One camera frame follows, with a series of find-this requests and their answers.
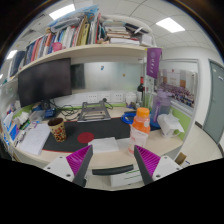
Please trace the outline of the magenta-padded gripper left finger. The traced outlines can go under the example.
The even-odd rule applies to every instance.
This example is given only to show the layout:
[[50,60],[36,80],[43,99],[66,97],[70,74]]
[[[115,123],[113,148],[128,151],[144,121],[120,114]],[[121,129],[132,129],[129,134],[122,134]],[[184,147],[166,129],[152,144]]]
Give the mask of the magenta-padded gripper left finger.
[[68,156],[57,157],[44,170],[84,187],[86,185],[86,172],[92,156],[93,147],[88,145]]

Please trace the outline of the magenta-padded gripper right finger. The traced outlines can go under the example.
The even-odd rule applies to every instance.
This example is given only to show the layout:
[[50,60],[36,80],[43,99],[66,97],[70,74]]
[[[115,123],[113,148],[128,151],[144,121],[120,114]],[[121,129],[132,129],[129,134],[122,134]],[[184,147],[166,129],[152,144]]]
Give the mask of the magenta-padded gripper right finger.
[[134,146],[134,156],[145,185],[182,169],[170,157],[160,157],[137,145]]

